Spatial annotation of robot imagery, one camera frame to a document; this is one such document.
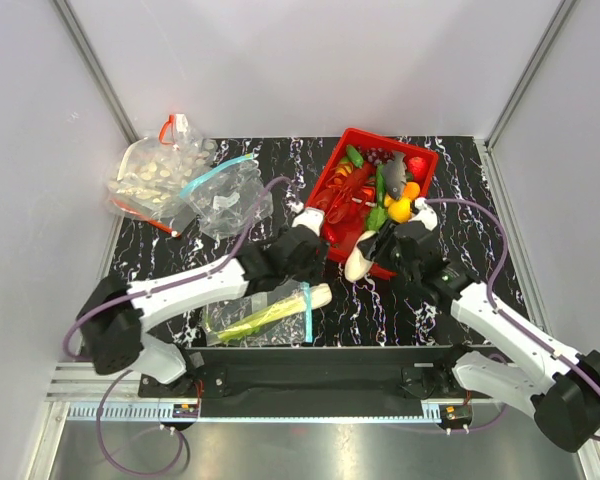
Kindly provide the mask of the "white toy radish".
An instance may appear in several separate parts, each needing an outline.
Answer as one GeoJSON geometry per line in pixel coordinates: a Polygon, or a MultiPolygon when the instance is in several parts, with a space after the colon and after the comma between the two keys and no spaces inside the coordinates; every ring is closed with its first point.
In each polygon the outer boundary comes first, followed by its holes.
{"type": "Polygon", "coordinates": [[[344,267],[345,279],[350,283],[355,283],[369,273],[373,263],[367,260],[358,245],[360,242],[373,238],[377,235],[375,231],[364,232],[356,241],[351,253],[349,254],[344,267]]]}

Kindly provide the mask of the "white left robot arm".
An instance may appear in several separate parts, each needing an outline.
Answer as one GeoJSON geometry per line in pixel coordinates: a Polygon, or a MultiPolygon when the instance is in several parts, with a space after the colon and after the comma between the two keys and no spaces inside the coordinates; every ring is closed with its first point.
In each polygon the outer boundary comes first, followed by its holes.
{"type": "Polygon", "coordinates": [[[319,234],[297,225],[273,239],[238,241],[229,254],[179,274],[136,283],[107,276],[76,318],[85,359],[101,376],[132,370],[156,379],[173,395],[186,395],[196,382],[190,360],[151,330],[187,311],[270,292],[288,280],[315,283],[327,251],[319,234]]]}

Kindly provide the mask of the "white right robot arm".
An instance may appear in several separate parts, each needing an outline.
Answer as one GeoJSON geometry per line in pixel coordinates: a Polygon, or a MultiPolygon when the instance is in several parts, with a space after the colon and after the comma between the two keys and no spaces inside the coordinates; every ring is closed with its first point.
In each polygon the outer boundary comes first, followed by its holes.
{"type": "Polygon", "coordinates": [[[436,232],[421,221],[387,222],[357,247],[364,259],[404,280],[409,294],[470,327],[512,362],[458,347],[454,359],[434,371],[437,390],[450,397],[471,390],[513,407],[566,452],[597,439],[600,352],[580,353],[489,294],[472,271],[443,256],[436,232]]]}

